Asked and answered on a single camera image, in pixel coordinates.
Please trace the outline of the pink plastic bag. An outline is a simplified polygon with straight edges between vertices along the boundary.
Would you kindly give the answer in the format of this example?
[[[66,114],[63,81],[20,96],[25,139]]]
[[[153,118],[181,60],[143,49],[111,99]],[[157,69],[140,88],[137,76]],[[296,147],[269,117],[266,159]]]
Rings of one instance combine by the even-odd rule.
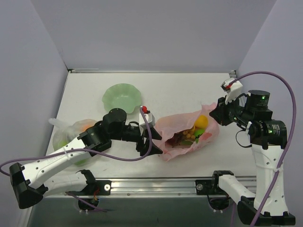
[[[161,140],[155,145],[163,153],[162,159],[169,161],[177,156],[197,151],[216,140],[219,135],[218,123],[210,117],[216,103],[202,105],[192,113],[182,113],[160,118],[155,125]]]

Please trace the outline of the yellow fake lemon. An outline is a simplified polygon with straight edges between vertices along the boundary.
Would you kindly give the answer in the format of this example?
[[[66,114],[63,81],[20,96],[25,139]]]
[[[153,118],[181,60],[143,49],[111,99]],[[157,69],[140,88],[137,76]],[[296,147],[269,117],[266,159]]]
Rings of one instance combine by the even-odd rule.
[[[205,115],[200,115],[196,119],[194,126],[196,128],[206,129],[208,127],[208,118]]]

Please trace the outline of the green striped melon ball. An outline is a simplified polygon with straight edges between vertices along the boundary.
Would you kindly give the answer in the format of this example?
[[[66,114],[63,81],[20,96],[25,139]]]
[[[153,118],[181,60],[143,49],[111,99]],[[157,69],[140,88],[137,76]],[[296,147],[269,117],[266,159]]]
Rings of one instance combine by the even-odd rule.
[[[200,129],[200,128],[196,128],[195,132],[194,132],[194,136],[195,136],[195,142],[198,143],[199,138],[204,134],[205,129]]]

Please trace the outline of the yellow fake pear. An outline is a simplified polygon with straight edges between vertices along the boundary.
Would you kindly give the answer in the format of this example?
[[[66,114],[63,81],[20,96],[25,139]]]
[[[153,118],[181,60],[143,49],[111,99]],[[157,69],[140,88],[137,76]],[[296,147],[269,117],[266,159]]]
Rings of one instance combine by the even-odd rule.
[[[194,132],[195,132],[196,128],[195,126],[193,125],[192,128],[188,129],[188,130],[184,130],[183,131],[183,135],[185,135],[187,138],[190,138],[191,136],[194,135]]]

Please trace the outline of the brown longan bunch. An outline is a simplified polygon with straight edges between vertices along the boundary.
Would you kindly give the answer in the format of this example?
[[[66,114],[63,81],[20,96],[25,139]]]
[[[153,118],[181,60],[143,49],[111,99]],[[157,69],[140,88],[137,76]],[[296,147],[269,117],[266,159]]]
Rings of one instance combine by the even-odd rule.
[[[187,138],[183,135],[183,131],[175,133],[172,138],[168,139],[166,143],[171,147],[190,146],[195,141],[195,136]]]

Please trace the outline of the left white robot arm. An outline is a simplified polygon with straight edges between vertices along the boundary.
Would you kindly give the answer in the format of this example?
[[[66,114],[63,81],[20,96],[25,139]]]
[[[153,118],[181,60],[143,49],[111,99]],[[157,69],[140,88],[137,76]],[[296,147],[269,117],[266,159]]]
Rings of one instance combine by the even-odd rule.
[[[162,150],[153,143],[153,140],[162,139],[154,128],[153,114],[141,106],[138,122],[126,123],[126,118],[123,109],[114,108],[101,121],[50,155],[31,158],[25,165],[14,161],[9,167],[9,177],[19,208],[30,208],[44,197],[62,192],[78,192],[81,195],[99,192],[101,188],[90,170],[80,170],[66,176],[59,176],[58,173],[95,155],[119,160],[119,157],[105,153],[111,148],[113,140],[136,143],[135,149],[140,154],[137,160],[161,154]]]

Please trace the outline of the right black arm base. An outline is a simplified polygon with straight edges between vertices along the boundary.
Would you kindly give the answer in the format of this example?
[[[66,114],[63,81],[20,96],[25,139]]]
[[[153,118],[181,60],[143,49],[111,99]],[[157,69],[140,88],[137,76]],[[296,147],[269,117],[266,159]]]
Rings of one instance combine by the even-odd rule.
[[[212,180],[195,180],[196,194],[206,196],[208,205],[214,212],[223,213],[232,202],[231,198],[223,190],[212,183]]]

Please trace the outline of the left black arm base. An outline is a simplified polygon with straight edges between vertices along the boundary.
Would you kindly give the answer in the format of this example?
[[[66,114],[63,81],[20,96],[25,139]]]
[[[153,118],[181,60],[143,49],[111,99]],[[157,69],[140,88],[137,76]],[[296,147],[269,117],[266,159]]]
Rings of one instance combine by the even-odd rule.
[[[75,198],[78,203],[77,206],[80,212],[93,213],[93,212],[108,212],[109,210],[100,208],[98,205],[100,203],[100,196],[107,196],[111,194],[111,184],[110,180],[97,180],[93,184],[89,184],[82,191],[76,192],[66,192]]]

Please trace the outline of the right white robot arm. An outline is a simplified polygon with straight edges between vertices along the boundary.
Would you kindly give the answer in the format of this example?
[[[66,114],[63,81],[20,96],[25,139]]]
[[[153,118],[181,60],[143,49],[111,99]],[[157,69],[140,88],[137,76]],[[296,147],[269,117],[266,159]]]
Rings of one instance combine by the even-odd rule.
[[[250,90],[244,106],[240,105],[242,96],[242,92],[228,91],[209,115],[221,126],[236,123],[248,135],[248,148],[252,150],[257,171],[256,192],[249,191],[226,171],[215,173],[210,188],[214,193],[224,191],[232,198],[245,225],[293,226],[295,216],[285,202],[283,166],[279,163],[287,144],[286,125],[272,119],[269,92]]]

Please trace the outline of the clear bag of fruits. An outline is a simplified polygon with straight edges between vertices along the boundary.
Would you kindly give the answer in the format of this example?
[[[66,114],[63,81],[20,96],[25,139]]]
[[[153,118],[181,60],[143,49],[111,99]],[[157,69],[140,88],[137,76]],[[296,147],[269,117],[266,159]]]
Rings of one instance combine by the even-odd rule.
[[[97,121],[93,119],[85,119],[77,121],[71,125],[56,118],[50,118],[48,122],[56,129],[52,140],[53,149],[56,151],[61,147],[66,146],[89,127],[94,126]]]

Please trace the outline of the green wavy plate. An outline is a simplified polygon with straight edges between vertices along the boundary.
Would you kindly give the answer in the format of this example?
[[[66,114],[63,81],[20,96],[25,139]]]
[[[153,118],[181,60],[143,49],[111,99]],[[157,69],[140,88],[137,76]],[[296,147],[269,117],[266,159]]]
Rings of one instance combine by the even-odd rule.
[[[110,111],[120,108],[131,114],[142,104],[141,92],[131,84],[119,83],[109,87],[102,96],[104,109]]]

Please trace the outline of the aluminium front rail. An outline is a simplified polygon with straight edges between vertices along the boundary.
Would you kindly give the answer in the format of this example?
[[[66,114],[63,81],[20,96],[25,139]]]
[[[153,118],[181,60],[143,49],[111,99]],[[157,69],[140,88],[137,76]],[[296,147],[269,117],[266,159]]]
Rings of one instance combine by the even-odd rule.
[[[211,177],[181,178],[98,178],[110,180],[109,198],[169,198],[196,197],[195,180],[212,180]]]

